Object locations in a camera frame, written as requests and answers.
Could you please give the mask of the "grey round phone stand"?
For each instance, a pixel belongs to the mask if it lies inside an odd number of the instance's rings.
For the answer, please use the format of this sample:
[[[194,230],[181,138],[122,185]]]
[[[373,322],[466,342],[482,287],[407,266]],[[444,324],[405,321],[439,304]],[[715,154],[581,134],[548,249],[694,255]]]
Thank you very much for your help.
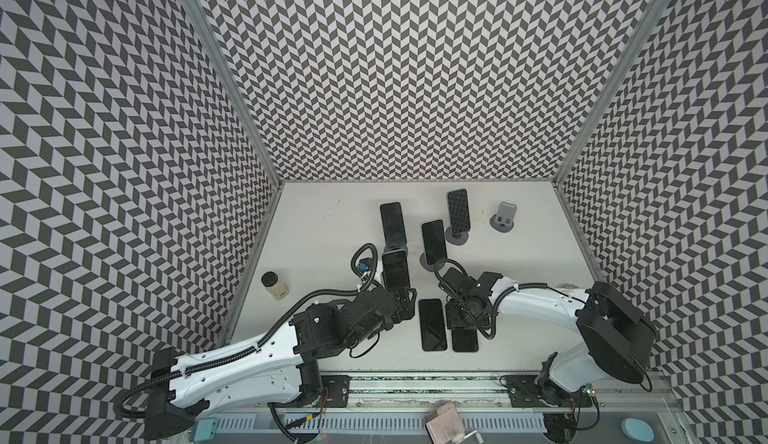
[[[514,228],[514,219],[517,206],[508,202],[501,202],[496,213],[490,219],[491,227],[500,233],[508,233]]]

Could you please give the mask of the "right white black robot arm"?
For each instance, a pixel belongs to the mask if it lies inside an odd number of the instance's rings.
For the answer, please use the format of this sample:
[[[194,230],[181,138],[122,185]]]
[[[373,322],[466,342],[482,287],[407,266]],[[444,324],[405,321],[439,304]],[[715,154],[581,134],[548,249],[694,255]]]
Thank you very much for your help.
[[[577,404],[587,386],[608,378],[639,386],[650,381],[647,368],[656,328],[647,314],[609,283],[566,289],[520,283],[493,272],[475,279],[447,258],[437,261],[433,275],[448,297],[454,323],[486,340],[496,338],[501,315],[548,322],[579,335],[574,347],[550,354],[525,384],[518,376],[503,383],[509,390],[531,395],[540,406]]]

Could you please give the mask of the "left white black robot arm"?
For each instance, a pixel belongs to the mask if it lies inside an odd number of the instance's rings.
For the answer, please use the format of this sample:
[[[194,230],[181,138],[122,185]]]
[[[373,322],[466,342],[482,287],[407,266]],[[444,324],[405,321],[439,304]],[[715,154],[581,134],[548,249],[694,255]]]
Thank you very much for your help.
[[[229,408],[266,405],[275,413],[318,402],[329,393],[319,360],[378,339],[415,315],[416,290],[378,281],[381,262],[366,243],[350,262],[355,288],[311,291],[265,333],[213,351],[158,352],[149,378],[115,398],[115,416],[142,422],[143,438],[162,440]]]

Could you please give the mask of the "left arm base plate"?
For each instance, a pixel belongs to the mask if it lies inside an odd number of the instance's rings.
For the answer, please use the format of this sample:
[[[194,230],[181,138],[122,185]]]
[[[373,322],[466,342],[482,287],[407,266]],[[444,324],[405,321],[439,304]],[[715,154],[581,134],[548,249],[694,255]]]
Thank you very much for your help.
[[[302,407],[320,407],[325,403],[326,408],[346,408],[348,405],[352,378],[345,374],[321,375],[311,378],[310,382],[302,385],[299,403]]]

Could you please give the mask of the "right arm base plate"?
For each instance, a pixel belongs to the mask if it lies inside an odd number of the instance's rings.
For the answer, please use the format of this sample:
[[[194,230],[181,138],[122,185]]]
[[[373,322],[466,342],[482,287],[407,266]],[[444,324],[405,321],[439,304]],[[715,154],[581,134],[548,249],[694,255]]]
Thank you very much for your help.
[[[590,408],[594,402],[585,391],[569,393],[549,382],[536,383],[532,374],[509,374],[499,378],[513,408]]]

